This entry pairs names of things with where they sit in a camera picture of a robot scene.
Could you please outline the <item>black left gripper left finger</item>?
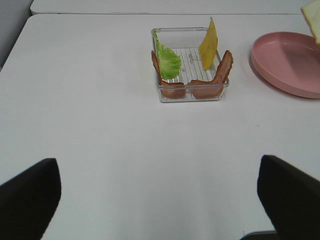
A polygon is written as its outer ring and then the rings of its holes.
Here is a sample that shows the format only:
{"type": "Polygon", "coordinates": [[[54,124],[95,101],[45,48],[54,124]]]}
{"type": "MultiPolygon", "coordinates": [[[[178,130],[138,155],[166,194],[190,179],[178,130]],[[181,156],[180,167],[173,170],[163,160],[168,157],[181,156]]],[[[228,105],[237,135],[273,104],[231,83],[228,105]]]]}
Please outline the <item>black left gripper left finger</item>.
{"type": "Polygon", "coordinates": [[[57,160],[46,158],[0,186],[0,238],[40,240],[62,194],[57,160]]]}

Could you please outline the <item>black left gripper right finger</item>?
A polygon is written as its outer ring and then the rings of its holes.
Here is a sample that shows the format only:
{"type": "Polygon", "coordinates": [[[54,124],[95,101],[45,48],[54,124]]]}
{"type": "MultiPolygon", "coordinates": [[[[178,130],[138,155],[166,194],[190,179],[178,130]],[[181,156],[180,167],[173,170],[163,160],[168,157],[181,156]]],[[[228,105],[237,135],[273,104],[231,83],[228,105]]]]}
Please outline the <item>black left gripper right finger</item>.
{"type": "Polygon", "coordinates": [[[275,155],[264,155],[257,194],[282,240],[320,238],[319,180],[275,155]]]}

